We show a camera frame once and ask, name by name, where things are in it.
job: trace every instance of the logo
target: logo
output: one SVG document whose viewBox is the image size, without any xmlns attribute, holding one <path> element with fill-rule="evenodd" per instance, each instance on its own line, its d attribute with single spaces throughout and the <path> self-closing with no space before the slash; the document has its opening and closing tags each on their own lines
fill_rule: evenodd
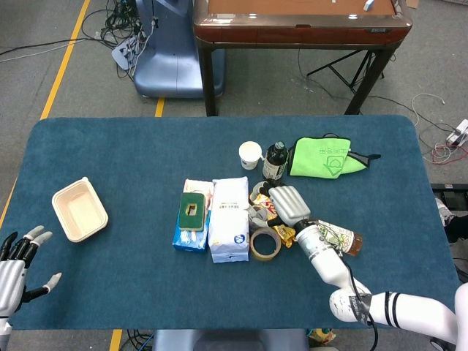
<svg viewBox="0 0 468 351">
<path fill-rule="evenodd" d="M 344 156 L 329 156 L 327 157 L 327 163 L 324 163 L 323 165 L 334 177 L 343 169 Z"/>
<path fill-rule="evenodd" d="M 234 242 L 235 242 L 236 244 L 242 244 L 245 240 L 246 240 L 246 236 L 245 236 L 245 235 L 242 235 L 242 234 L 236 235 L 236 236 L 234 237 Z"/>
</svg>

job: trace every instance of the black metal leg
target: black metal leg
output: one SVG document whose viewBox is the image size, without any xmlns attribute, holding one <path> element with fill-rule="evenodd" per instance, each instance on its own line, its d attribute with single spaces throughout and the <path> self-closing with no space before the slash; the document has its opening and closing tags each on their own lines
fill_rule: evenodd
<svg viewBox="0 0 468 351">
<path fill-rule="evenodd" d="M 331 67 L 333 66 L 334 64 L 337 64 L 338 62 L 340 61 L 343 61 L 343 60 L 346 60 L 348 57 L 351 57 L 351 56 L 354 56 L 356 53 L 360 53 L 362 50 L 355 50 L 351 53 L 348 53 L 347 55 L 343 56 L 343 57 L 340 57 L 338 58 L 337 60 L 335 61 L 332 61 L 330 62 L 329 64 L 326 64 L 325 66 L 321 66 L 320 68 L 317 68 L 317 69 L 314 69 L 313 71 L 307 73 L 307 77 L 310 76 L 310 75 L 313 75 L 314 73 L 317 73 L 319 71 L 321 71 L 322 69 L 325 69 L 325 68 L 328 68 L 328 67 Z"/>
<path fill-rule="evenodd" d="M 207 117 L 217 115 L 216 100 L 214 96 L 213 60 L 211 58 L 211 53 L 212 49 L 210 48 L 198 48 L 203 82 L 203 97 L 205 99 Z"/>
<path fill-rule="evenodd" d="M 361 64 L 359 65 L 358 71 L 356 71 L 356 74 L 354 75 L 354 78 L 352 79 L 351 83 L 349 84 L 350 88 L 352 88 L 353 86 L 356 85 L 356 81 L 358 80 L 359 75 L 361 74 L 361 72 L 362 72 L 362 70 L 364 68 L 364 65 L 369 60 L 370 55 L 371 55 L 370 51 L 367 51 L 366 55 L 364 55 L 364 58 L 363 58 Z"/>
<path fill-rule="evenodd" d="M 390 50 L 376 50 L 375 59 L 371 64 L 369 71 L 367 71 L 362 83 L 359 85 L 358 91 L 352 98 L 348 108 L 344 112 L 345 115 L 357 115 L 361 109 L 362 104 L 374 87 L 375 82 L 379 79 L 385 66 L 390 61 L 395 49 Z"/>
</svg>

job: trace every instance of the dark glass bottle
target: dark glass bottle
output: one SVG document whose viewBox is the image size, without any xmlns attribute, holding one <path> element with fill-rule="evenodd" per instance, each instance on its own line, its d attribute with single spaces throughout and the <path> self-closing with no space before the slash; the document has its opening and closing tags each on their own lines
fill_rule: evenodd
<svg viewBox="0 0 468 351">
<path fill-rule="evenodd" d="M 287 149 L 282 141 L 277 141 L 268 148 L 263 163 L 263 177 L 266 180 L 278 181 L 286 169 Z"/>
</svg>

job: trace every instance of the table leg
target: table leg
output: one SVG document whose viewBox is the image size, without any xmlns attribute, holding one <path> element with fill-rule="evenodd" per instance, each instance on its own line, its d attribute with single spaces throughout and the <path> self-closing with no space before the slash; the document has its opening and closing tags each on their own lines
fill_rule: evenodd
<svg viewBox="0 0 468 351">
<path fill-rule="evenodd" d="M 203 98 L 205 99 L 207 117 L 217 115 L 216 100 L 214 96 L 213 59 L 211 58 L 212 52 L 213 51 L 210 48 L 198 49 L 203 82 Z"/>
<path fill-rule="evenodd" d="M 355 96 L 352 98 L 348 108 L 344 112 L 345 115 L 357 115 L 361 109 L 362 104 L 374 87 L 375 82 L 379 79 L 380 74 L 383 72 L 388 61 L 390 61 L 395 49 L 390 50 L 376 50 L 375 59 L 372 62 L 371 68 L 366 73 L 364 80 L 359 85 Z"/>
</svg>

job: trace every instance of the power strip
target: power strip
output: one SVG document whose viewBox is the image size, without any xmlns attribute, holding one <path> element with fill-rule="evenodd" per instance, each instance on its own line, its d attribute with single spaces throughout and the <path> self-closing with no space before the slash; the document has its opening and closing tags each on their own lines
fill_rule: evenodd
<svg viewBox="0 0 468 351">
<path fill-rule="evenodd" d="M 140 46 L 136 43 L 137 37 L 133 36 L 121 42 L 114 50 L 112 57 L 117 65 L 124 71 L 128 71 L 135 65 Z"/>
<path fill-rule="evenodd" d="M 468 140 L 468 119 L 464 119 L 447 138 L 447 144 L 460 147 Z"/>
</svg>

